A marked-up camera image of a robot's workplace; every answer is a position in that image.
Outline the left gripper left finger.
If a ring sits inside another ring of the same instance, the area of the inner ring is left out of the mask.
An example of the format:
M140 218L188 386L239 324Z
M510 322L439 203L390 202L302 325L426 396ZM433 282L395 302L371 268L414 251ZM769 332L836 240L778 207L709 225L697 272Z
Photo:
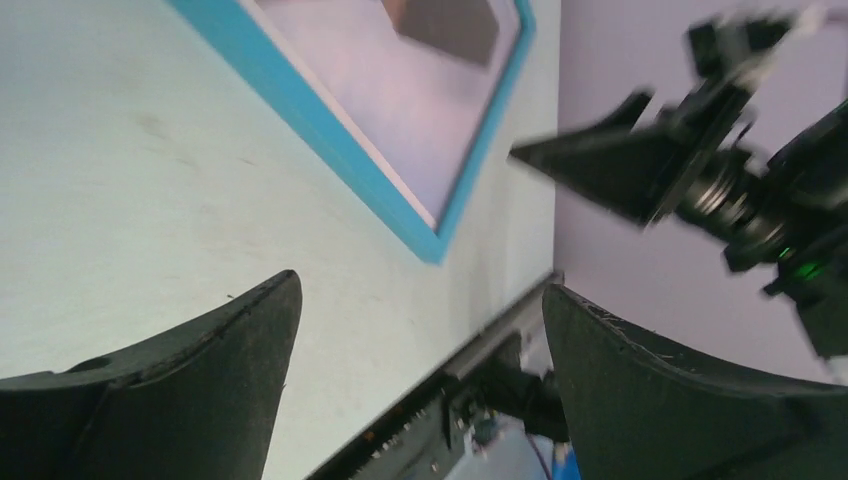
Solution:
M300 323L298 275L64 372L1 382L5 479L259 479Z

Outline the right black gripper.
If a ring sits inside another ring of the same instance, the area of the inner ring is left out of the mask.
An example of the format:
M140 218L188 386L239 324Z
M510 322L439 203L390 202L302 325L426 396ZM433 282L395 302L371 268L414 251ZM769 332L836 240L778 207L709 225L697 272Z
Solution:
M735 273L777 269L766 292L794 299L847 294L847 106L840 103L781 147L762 173L742 144L747 105L778 49L838 20L835 13L759 13L692 25L699 86L646 127L652 100L636 90L583 129L517 143L512 159L635 224L661 216L676 175L677 214L725 243ZM681 127L688 145L672 125Z

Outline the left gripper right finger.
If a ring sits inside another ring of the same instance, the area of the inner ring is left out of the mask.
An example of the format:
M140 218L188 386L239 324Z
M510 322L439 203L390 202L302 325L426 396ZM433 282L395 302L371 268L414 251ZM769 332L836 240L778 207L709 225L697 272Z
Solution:
M843 479L847 390L738 365L562 285L542 300L586 479Z

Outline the wooden picture frame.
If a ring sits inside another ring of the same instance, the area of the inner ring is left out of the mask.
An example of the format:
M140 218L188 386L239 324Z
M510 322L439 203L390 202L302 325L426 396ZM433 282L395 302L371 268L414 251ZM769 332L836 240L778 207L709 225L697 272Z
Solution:
M454 237L535 39L531 5L512 1L518 9L520 32L442 220L431 227L329 109L304 69L296 66L273 38L258 12L259 2L177 1L174 8L410 251L424 262L439 263Z

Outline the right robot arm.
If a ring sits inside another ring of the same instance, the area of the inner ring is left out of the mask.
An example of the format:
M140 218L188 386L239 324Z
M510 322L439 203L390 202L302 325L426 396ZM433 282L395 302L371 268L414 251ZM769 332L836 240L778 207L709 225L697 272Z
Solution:
M777 268L768 296L784 295L814 351L847 353L847 107L836 106L767 162L747 168L747 104L778 48L837 22L808 8L720 15L689 27L698 85L650 124L652 94L637 90L580 130L514 145L511 156L639 227L677 215L725 245L735 273Z

